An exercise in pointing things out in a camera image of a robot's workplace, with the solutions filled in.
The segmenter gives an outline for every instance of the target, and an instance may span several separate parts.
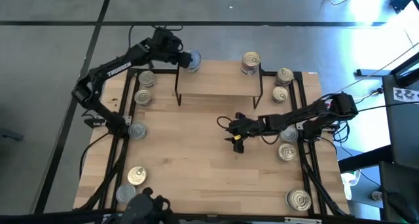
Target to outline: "gray floor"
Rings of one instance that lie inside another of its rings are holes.
[[[0,20],[96,21],[102,2],[0,0]],[[350,0],[338,7],[324,0],[111,0],[105,20],[389,22],[379,28],[185,27],[176,33],[185,48],[198,49],[203,59],[239,60],[243,52],[256,50],[265,69],[316,71],[324,93],[355,81],[355,69],[382,67],[417,40],[414,28],[399,21],[388,0]],[[152,31],[134,28],[133,42],[149,37]],[[93,27],[0,26],[1,126],[26,135],[22,142],[0,138],[0,214],[27,214],[32,210],[92,32]],[[90,67],[124,53],[127,34],[128,27],[102,28]],[[380,79],[368,79],[347,92],[364,96],[380,85]],[[359,108],[383,103],[382,96],[377,96],[365,100]],[[384,110],[360,114],[350,125],[346,147],[369,151],[389,143]],[[76,116],[47,212],[72,208],[79,158],[90,133]],[[357,209],[354,206],[357,204],[351,204],[351,210]]]

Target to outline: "tin can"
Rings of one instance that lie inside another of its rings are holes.
[[[128,181],[132,185],[141,185],[147,178],[147,171],[143,167],[135,166],[128,172]]]
[[[117,189],[117,201],[121,204],[127,204],[136,195],[136,188],[127,183],[120,185]]]
[[[293,189],[285,194],[285,203],[296,211],[307,211],[312,206],[312,199],[306,191]]]
[[[128,135],[134,140],[140,140],[147,135],[147,130],[142,122],[135,122],[128,128]]]
[[[284,87],[277,86],[272,91],[272,100],[275,103],[282,103],[288,98],[288,91]]]
[[[287,68],[281,68],[276,73],[275,85],[276,86],[287,86],[294,79],[294,73]]]
[[[261,64],[261,57],[256,52],[246,52],[242,58],[242,72],[253,75]]]
[[[189,63],[187,68],[184,68],[184,70],[188,73],[195,73],[198,71],[201,64],[201,53],[197,50],[187,50],[187,52],[191,54],[192,61]]]
[[[281,132],[280,137],[283,142],[293,143],[298,139],[299,132],[294,126],[288,126],[287,129]]]
[[[289,162],[295,158],[296,153],[292,145],[285,143],[280,145],[278,149],[278,158],[284,162]]]
[[[134,100],[141,106],[148,106],[151,103],[151,92],[148,90],[139,90],[134,96]]]
[[[155,74],[152,71],[143,71],[138,76],[139,83],[145,87],[152,87],[155,84]]]

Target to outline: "can lid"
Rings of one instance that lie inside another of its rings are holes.
[[[246,52],[243,55],[242,61],[249,67],[255,67],[261,63],[261,57],[256,52]]]
[[[294,142],[299,137],[299,132],[294,126],[288,126],[287,129],[281,132],[280,136],[284,142]]]
[[[128,128],[128,135],[130,135],[130,138],[139,140],[144,138],[145,136],[145,125],[142,122],[134,122],[130,125]]]
[[[293,158],[295,158],[295,148],[290,144],[282,144],[280,148],[278,149],[278,155],[280,158],[284,161],[291,161]]]
[[[117,189],[117,201],[121,204],[127,204],[136,195],[136,188],[127,183],[120,185]]]
[[[139,83],[147,86],[151,85],[155,81],[155,74],[152,71],[143,71],[138,76]]]
[[[307,211],[312,205],[310,195],[303,190],[294,189],[285,196],[285,201],[290,207],[298,211]]]
[[[192,61],[189,63],[188,69],[196,69],[201,64],[201,53],[197,50],[188,50],[187,53],[191,54]]]
[[[151,93],[148,90],[139,90],[134,97],[138,104],[146,104],[151,100]]]
[[[287,68],[281,68],[276,73],[276,76],[281,81],[291,81],[294,79],[294,73],[290,69],[287,69]]]
[[[128,172],[128,181],[132,185],[141,185],[147,178],[147,171],[140,166],[131,168]]]
[[[288,98],[288,91],[282,86],[277,86],[274,88],[272,95],[275,99],[279,101],[284,101]]]

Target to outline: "can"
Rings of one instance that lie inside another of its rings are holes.
[[[152,71],[143,71],[138,76],[139,83],[145,87],[152,87],[155,84],[155,74]]]
[[[132,185],[141,185],[147,178],[147,171],[140,166],[131,168],[128,172],[128,181]]]
[[[121,204],[127,204],[136,195],[136,188],[127,183],[120,185],[117,189],[117,201]]]
[[[128,135],[134,140],[140,140],[147,135],[147,130],[142,122],[135,122],[128,128]]]
[[[285,68],[281,68],[275,77],[275,85],[276,86],[287,86],[291,81],[294,79],[294,73],[290,70]]]
[[[141,106],[148,106],[151,103],[151,92],[148,90],[139,90],[134,96],[134,100]]]
[[[191,54],[192,61],[189,63],[187,68],[184,68],[188,73],[195,73],[198,71],[201,64],[201,53],[197,50],[187,50],[187,53]]]
[[[282,86],[277,86],[272,91],[272,100],[275,103],[282,103],[288,98],[288,91]]]
[[[285,194],[285,203],[296,211],[307,211],[312,206],[312,199],[306,191],[293,189]]]
[[[293,143],[299,137],[299,132],[294,126],[288,126],[287,129],[281,132],[280,137],[283,142]]]
[[[261,64],[261,57],[256,52],[246,52],[242,58],[242,72],[247,75],[253,75],[257,72]]]
[[[278,148],[278,158],[284,162],[293,160],[296,153],[295,148],[288,143],[282,144]]]

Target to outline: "wooden table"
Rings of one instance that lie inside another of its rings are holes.
[[[302,76],[306,99],[311,103],[321,96],[318,75],[302,73]],[[121,73],[106,82],[102,102],[110,110],[118,110],[125,78],[125,73]],[[126,174],[130,168],[144,167],[148,178],[137,187],[137,192],[151,187],[154,195],[168,198],[177,213],[308,215],[307,212],[291,210],[284,202],[287,191],[303,189],[299,158],[291,162],[278,160],[276,151],[281,142],[267,145],[261,138],[246,140],[245,153],[239,155],[233,152],[232,144],[224,140],[230,135],[215,122],[221,115],[234,118],[238,111],[253,119],[257,115],[291,111],[289,99],[281,104],[272,102],[274,77],[263,77],[264,94],[256,109],[253,109],[249,97],[237,96],[183,96],[182,105],[178,106],[174,84],[174,74],[157,74],[156,84],[148,88],[153,95],[152,104],[149,107],[136,106],[134,122],[141,121],[146,125],[147,136],[142,140],[130,140],[122,183],[128,182]],[[299,96],[297,84],[293,84],[296,96]],[[96,128],[92,141],[106,131],[105,127]],[[107,136],[89,150],[75,208],[83,205],[103,180],[111,141],[112,137]],[[316,151],[324,187],[348,213],[335,148],[319,141],[316,142]],[[316,189],[313,185],[311,187],[314,211],[319,213]],[[111,185],[107,207],[112,191]],[[117,210],[123,211],[124,208],[118,205]]]

